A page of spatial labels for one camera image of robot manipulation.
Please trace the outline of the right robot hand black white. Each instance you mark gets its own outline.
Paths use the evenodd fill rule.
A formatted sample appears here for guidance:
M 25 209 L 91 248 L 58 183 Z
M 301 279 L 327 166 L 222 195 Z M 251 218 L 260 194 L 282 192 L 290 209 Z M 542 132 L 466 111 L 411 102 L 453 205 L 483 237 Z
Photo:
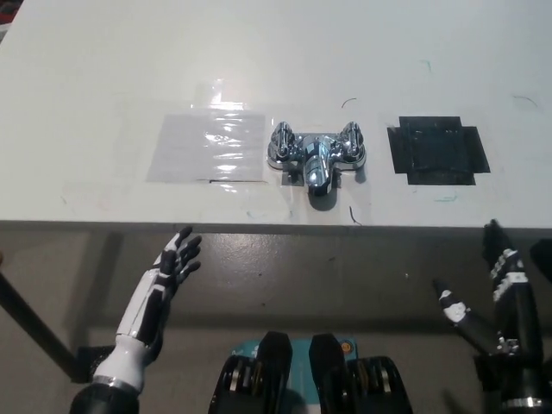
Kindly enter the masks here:
M 433 281 L 448 323 L 476 351 L 476 373 L 486 391 L 503 400 L 551 397 L 544 371 L 543 339 L 536 300 L 519 251 L 499 222 L 483 229 L 482 255 L 492 284 L 494 322 L 458 298 L 447 284 Z

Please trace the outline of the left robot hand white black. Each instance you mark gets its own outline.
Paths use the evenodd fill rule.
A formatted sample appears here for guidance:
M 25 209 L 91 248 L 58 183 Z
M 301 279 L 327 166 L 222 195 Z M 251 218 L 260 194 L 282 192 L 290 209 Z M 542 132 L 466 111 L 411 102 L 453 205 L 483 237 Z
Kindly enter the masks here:
M 191 226 L 178 231 L 141 276 L 117 328 L 118 336 L 133 338 L 150 349 L 162 346 L 173 298 L 201 266 L 202 237 L 191 234 Z

